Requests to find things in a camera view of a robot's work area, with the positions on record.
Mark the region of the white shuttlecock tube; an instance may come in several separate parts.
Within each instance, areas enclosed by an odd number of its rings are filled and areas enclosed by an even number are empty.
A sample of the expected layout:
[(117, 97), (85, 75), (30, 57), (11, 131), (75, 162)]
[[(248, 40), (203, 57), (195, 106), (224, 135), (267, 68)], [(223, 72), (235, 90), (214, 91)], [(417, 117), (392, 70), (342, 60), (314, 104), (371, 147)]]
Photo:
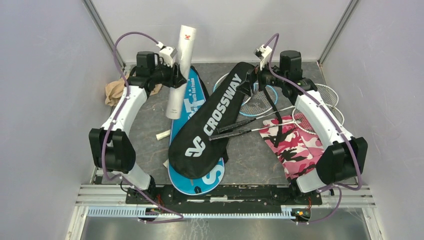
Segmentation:
[(181, 117), (184, 96), (189, 78), (189, 72), (192, 64), (194, 42), (197, 29), (187, 25), (181, 25), (177, 45), (176, 63), (178, 66), (177, 80), (181, 84), (169, 89), (169, 98), (166, 108), (166, 117), (171, 120), (177, 120)]

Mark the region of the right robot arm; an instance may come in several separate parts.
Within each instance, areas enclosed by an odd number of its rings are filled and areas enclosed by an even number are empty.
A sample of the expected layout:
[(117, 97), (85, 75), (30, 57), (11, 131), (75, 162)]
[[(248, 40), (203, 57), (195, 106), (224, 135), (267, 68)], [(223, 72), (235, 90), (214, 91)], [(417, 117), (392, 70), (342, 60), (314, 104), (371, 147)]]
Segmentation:
[(289, 189), (289, 199), (302, 204), (311, 191), (323, 192), (336, 187), (360, 190), (368, 144), (363, 137), (355, 138), (343, 127), (324, 103), (316, 85), (303, 77), (301, 53), (282, 51), (277, 72), (269, 66), (274, 54), (272, 48), (262, 45), (254, 53), (260, 63), (248, 72), (246, 80), (250, 85), (258, 82), (260, 87), (280, 87), (309, 122), (324, 150), (314, 169), (295, 178), (297, 185)]

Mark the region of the black Crossway racket bag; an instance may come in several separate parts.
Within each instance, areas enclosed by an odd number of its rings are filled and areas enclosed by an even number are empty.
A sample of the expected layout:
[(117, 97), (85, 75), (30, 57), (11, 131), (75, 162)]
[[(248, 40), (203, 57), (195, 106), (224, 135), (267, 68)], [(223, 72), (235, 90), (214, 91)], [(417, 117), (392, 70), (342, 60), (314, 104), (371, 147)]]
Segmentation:
[[(238, 74), (244, 80), (247, 71), (254, 67), (251, 63), (239, 62), (229, 74)], [(212, 94), (178, 131), (168, 149), (169, 165), (188, 179), (205, 176), (224, 156), (229, 139), (210, 141), (209, 137), (218, 134), (218, 128), (236, 123), (244, 99), (242, 96), (213, 97)]]

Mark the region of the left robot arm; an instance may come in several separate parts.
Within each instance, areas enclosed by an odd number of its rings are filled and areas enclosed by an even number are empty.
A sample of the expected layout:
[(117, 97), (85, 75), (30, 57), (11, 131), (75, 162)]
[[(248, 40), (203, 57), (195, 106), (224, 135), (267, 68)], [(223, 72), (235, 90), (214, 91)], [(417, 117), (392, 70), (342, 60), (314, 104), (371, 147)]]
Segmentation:
[(136, 66), (126, 76), (119, 63), (116, 64), (124, 80), (123, 94), (108, 120), (88, 134), (93, 161), (108, 172), (116, 173), (138, 188), (138, 197), (145, 204), (153, 203), (157, 190), (152, 187), (153, 178), (136, 163), (136, 152), (129, 140), (129, 132), (141, 106), (149, 98), (157, 84), (169, 87), (166, 116), (179, 119), (182, 111), (187, 79), (174, 61), (176, 49), (166, 46), (158, 53), (140, 51), (136, 55)]

